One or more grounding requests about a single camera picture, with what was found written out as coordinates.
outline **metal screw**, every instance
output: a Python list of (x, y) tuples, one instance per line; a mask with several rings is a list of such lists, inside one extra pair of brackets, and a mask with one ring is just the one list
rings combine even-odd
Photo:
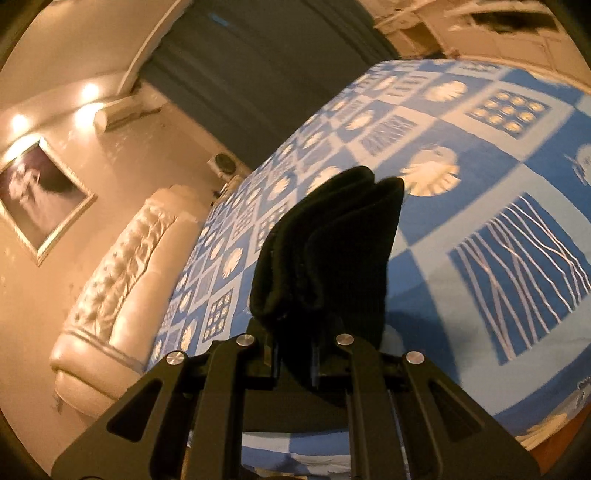
[(244, 333), (236, 339), (236, 343), (240, 346), (251, 346), (254, 342), (255, 338), (248, 333)]
[(170, 352), (166, 356), (166, 361), (169, 365), (178, 365), (184, 362), (184, 353), (180, 351)]
[(355, 341), (355, 337), (353, 335), (349, 335), (348, 333), (341, 333), (340, 335), (336, 336), (336, 342), (339, 345), (347, 346), (353, 344)]
[(421, 352), (407, 353), (407, 362), (413, 365), (420, 365), (425, 361), (425, 356)]

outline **white wall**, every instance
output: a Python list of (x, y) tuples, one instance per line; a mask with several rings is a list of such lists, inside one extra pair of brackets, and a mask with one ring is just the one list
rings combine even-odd
[(84, 283), (158, 188), (178, 183), (196, 189), (204, 220), (212, 190), (222, 182), (206, 165), (210, 152), (162, 114), (100, 136), (92, 127), (77, 127), (74, 115), (36, 132), (97, 195), (40, 267), (0, 219), (0, 406), (24, 446), (49, 472), (91, 423), (68, 406), (61, 414), (54, 410), (55, 377), (49, 366), (51, 349)]

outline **framed picture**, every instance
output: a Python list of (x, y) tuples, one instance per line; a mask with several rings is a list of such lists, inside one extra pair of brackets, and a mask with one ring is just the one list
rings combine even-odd
[(95, 198), (44, 138), (0, 164), (0, 215), (37, 265)]

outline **blue and white bedspread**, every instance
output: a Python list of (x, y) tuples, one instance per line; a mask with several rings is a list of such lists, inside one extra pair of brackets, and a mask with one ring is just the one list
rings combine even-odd
[[(591, 97), (495, 64), (380, 63), (310, 118), (212, 211), (148, 367), (244, 332), (271, 228), (356, 165), (407, 185), (384, 350), (424, 352), (525, 445), (555, 432), (591, 391)], [(244, 437), (244, 464), (299, 475), (348, 454), (346, 432)]]

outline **ceiling light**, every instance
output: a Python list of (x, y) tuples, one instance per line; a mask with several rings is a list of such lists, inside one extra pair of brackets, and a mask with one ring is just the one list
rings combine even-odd
[(94, 83), (89, 83), (82, 90), (82, 98), (85, 102), (92, 102), (99, 97), (99, 88)]
[(24, 115), (15, 115), (12, 119), (12, 129), (17, 135), (22, 135), (29, 130), (29, 120)]
[(105, 106), (104, 103), (91, 103), (79, 108), (74, 114), (74, 124), (78, 128), (90, 128), (95, 121), (96, 113)]

